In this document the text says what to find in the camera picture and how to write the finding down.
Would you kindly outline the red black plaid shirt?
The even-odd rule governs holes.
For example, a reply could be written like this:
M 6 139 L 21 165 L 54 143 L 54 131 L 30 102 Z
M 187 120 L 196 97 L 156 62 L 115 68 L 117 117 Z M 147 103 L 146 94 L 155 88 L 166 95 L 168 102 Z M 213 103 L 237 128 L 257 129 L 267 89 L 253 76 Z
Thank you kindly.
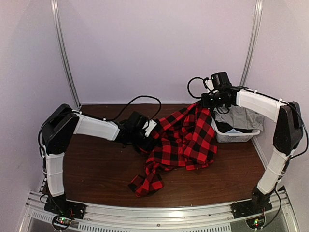
M 188 171 L 207 168 L 217 153 L 211 112 L 199 101 L 156 123 L 148 139 L 136 145 L 147 157 L 145 176 L 137 175 L 128 185 L 138 198 L 164 187 L 160 172 L 182 167 Z

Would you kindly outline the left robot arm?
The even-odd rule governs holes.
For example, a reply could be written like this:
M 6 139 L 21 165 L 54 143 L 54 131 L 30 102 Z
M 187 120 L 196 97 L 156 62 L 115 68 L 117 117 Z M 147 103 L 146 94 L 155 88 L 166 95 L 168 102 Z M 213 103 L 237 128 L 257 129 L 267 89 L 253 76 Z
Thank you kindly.
M 43 173 L 48 190 L 53 197 L 50 206 L 60 215 L 66 214 L 69 203 L 64 196 L 63 160 L 76 134 L 87 135 L 121 143 L 148 148 L 151 133 L 158 128 L 159 121 L 133 112 L 129 119 L 117 122 L 115 119 L 98 118 L 72 109 L 68 104 L 60 105 L 42 124 L 38 143 L 43 160 Z

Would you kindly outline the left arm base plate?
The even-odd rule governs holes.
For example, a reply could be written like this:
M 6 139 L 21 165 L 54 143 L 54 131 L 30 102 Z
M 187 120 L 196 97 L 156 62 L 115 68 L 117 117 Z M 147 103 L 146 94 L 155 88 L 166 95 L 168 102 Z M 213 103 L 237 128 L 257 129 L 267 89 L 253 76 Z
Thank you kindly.
M 83 219 L 86 205 L 66 200 L 65 195 L 48 197 L 44 210 L 68 218 Z

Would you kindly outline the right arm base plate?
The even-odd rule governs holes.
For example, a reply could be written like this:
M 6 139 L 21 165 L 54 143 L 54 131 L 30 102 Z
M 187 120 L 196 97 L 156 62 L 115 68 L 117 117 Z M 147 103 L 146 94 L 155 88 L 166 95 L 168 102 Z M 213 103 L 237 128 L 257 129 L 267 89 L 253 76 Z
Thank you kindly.
M 269 198 L 264 197 L 252 197 L 251 199 L 242 202 L 233 202 L 230 206 L 234 218 L 261 214 L 264 211 L 272 209 L 272 204 L 270 203 Z

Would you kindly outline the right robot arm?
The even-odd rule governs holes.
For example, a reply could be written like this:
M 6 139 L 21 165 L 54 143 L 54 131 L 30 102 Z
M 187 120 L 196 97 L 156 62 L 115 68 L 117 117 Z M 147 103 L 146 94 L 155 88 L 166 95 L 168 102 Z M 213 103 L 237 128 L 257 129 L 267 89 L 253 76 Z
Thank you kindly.
M 295 101 L 285 102 L 242 87 L 213 89 L 201 95 L 201 102 L 203 107 L 208 109 L 221 105 L 246 108 L 271 119 L 276 124 L 271 159 L 252 191 L 252 199 L 247 204 L 251 213 L 258 213 L 269 201 L 290 160 L 295 158 L 294 151 L 302 137 L 307 135 L 299 104 Z

